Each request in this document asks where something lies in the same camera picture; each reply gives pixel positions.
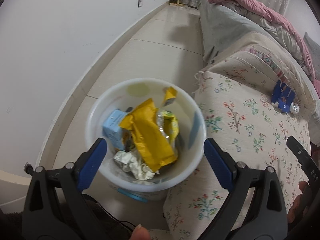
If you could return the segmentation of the person right hand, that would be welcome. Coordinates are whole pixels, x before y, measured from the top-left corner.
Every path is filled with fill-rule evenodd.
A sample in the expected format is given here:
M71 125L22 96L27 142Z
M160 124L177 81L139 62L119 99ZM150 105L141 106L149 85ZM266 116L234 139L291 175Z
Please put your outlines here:
M298 187L299 187L301 192L303 192L307 186L308 186L308 183L306 181L300 181L299 184L298 184ZM301 198L302 198L302 194L298 195L295 198L292 206L290 207L290 209L289 209L289 211L287 213L287 222L289 224L291 224L295 220L295 217L298 214L297 213L297 209L300 206Z

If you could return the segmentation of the person left hand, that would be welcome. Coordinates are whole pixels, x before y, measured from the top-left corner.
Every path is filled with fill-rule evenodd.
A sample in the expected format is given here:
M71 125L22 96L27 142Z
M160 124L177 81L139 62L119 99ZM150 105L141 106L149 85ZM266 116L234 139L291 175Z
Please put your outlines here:
M151 236L149 231L139 224L132 232L130 240L151 240Z

